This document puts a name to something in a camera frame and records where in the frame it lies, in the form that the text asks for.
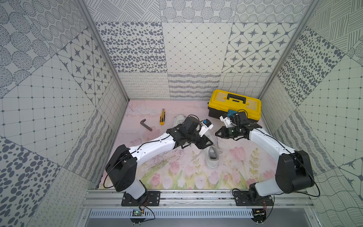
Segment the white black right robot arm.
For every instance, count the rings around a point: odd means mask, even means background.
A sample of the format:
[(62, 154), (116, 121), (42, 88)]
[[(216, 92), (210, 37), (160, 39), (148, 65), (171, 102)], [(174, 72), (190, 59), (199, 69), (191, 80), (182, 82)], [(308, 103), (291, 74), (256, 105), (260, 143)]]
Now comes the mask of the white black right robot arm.
[(295, 150), (271, 136), (258, 123), (252, 123), (246, 112), (231, 116), (223, 114), (219, 119), (225, 124), (215, 135), (222, 139), (247, 139), (263, 148), (276, 162), (275, 176), (249, 186), (248, 200), (252, 204), (265, 201), (272, 195), (300, 193), (316, 185), (310, 156), (303, 150)]

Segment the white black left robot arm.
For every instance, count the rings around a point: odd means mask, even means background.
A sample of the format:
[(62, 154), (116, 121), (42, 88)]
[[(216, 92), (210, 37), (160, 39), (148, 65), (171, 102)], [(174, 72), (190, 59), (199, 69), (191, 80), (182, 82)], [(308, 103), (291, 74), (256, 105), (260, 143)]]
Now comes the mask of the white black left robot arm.
[(124, 144), (117, 147), (108, 161), (105, 179), (109, 179), (117, 192), (126, 192), (138, 206), (148, 202), (148, 191), (145, 185), (136, 178), (139, 165), (178, 147), (185, 148), (194, 144), (198, 149), (213, 145), (205, 134), (213, 128), (210, 120), (200, 121), (196, 116), (187, 116), (180, 124), (167, 129), (161, 136), (134, 147)]

